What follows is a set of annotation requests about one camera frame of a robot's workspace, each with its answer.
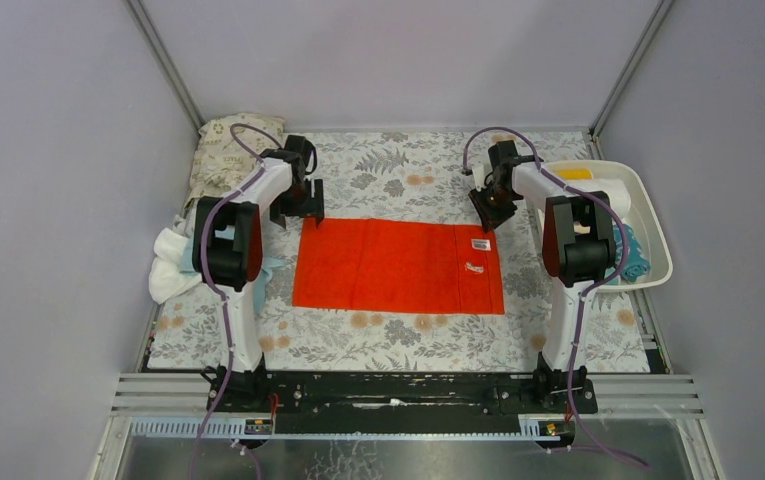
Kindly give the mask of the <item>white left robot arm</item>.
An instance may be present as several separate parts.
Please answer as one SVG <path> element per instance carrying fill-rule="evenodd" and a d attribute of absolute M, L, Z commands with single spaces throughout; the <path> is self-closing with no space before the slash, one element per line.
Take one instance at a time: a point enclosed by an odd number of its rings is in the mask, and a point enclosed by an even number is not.
<path fill-rule="evenodd" d="M 192 266 L 218 296 L 226 351 L 215 381 L 236 390 L 255 389 L 263 351 L 255 320 L 255 288 L 264 266 L 262 222 L 284 228 L 288 217 L 324 220 L 323 182 L 308 178 L 317 152 L 304 136 L 266 149 L 252 173 L 223 197 L 201 198 L 195 210 Z"/>

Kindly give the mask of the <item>teal bunny pattern towel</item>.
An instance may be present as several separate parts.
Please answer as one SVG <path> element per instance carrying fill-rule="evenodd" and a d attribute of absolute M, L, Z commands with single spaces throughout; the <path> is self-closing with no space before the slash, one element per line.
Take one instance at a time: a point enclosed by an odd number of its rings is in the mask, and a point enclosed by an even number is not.
<path fill-rule="evenodd" d="M 613 225 L 614 239 L 616 242 L 615 264 L 618 265 L 621 262 L 621 254 L 623 252 L 622 240 L 626 239 L 629 241 L 629 256 L 624 262 L 624 268 L 620 273 L 620 279 L 628 283 L 635 283 L 650 272 L 651 263 L 643 253 L 641 243 L 632 227 L 625 224 L 623 228 L 625 230 L 625 236 L 621 235 L 620 227 L 617 224 Z"/>

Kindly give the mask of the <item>orange red towel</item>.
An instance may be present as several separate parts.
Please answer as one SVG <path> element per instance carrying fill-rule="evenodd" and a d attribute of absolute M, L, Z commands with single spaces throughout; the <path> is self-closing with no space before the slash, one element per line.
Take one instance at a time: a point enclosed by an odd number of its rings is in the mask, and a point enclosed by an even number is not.
<path fill-rule="evenodd" d="M 389 313 L 502 315 L 496 238 L 477 225 L 307 220 L 299 244 L 293 304 Z"/>

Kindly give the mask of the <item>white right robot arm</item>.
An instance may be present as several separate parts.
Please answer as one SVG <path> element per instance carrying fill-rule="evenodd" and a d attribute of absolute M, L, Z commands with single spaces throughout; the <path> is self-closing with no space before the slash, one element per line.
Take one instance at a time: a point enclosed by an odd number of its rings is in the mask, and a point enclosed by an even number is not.
<path fill-rule="evenodd" d="M 551 318 L 533 372 L 540 397 L 584 387 L 585 323 L 595 291 L 616 266 L 613 223 L 618 215 L 604 191 L 586 192 L 550 172 L 536 153 L 520 154 L 512 140 L 488 150 L 490 171 L 468 197 L 484 231 L 511 219 L 527 200 L 544 217 L 542 260 L 552 278 Z"/>

